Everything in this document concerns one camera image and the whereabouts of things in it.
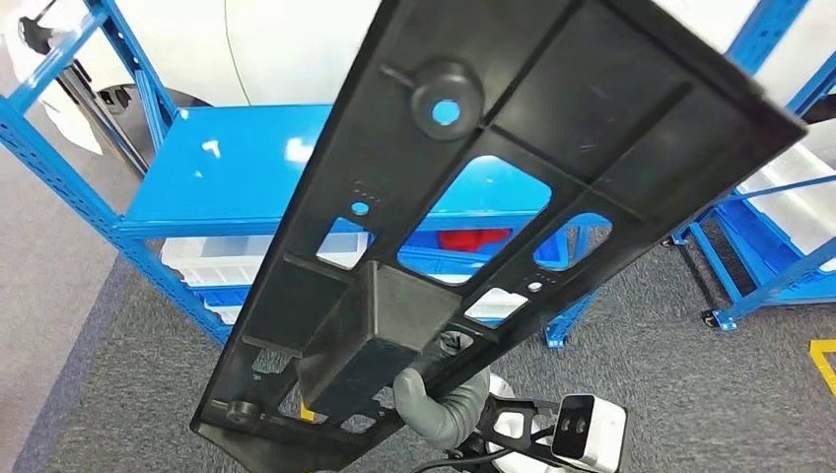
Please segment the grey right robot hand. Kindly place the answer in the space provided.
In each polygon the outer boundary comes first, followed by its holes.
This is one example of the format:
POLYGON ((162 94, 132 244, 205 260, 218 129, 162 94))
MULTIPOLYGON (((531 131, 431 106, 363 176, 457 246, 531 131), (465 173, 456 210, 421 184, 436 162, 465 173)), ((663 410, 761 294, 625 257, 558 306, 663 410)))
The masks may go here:
POLYGON ((476 429, 489 386, 490 369, 486 368, 436 399, 427 394, 421 373, 406 368, 393 382, 395 409, 426 443, 437 449, 451 449, 476 429))

